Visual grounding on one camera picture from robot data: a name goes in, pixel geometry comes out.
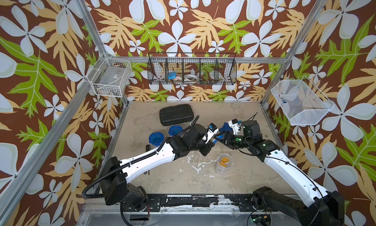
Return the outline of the white bottle horizontal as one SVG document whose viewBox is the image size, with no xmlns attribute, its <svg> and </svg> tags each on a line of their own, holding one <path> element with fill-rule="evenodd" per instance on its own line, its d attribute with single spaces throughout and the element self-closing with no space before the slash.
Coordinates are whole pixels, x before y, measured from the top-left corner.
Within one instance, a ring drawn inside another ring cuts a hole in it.
<svg viewBox="0 0 376 226">
<path fill-rule="evenodd" d="M 228 163 L 228 162 L 229 162 L 229 158 L 224 157 L 224 158 L 221 159 L 221 162 L 223 162 L 223 163 Z"/>
</svg>

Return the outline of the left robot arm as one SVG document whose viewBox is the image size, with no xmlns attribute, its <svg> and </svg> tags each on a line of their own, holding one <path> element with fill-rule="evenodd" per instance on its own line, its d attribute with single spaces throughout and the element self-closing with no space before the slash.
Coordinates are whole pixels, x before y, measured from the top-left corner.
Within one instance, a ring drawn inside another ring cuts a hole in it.
<svg viewBox="0 0 376 226">
<path fill-rule="evenodd" d="M 149 197 L 141 186 L 131 182 L 149 170 L 199 151 L 206 156 L 214 147 L 212 138 L 219 131 L 210 124 L 207 128 L 191 124 L 180 133 L 165 138 L 161 145 L 133 158 L 110 158 L 99 177 L 82 191 L 84 199 L 103 198 L 106 205 L 120 203 L 141 211 L 149 204 Z"/>
</svg>

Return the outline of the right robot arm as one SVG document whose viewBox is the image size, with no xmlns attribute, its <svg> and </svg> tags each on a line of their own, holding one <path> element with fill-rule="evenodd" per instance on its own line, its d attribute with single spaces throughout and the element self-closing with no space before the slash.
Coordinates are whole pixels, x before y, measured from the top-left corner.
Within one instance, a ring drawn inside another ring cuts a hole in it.
<svg viewBox="0 0 376 226">
<path fill-rule="evenodd" d="M 345 202 L 337 192 L 330 192 L 297 167 L 280 147 L 262 137 L 257 121 L 246 121 L 237 128 L 224 131 L 214 139 L 233 150 L 247 149 L 248 155 L 257 157 L 272 168 L 296 192 L 299 199 L 279 194 L 269 187 L 261 187 L 252 194 L 255 210 L 279 211 L 302 226 L 342 226 L 345 223 Z"/>
</svg>

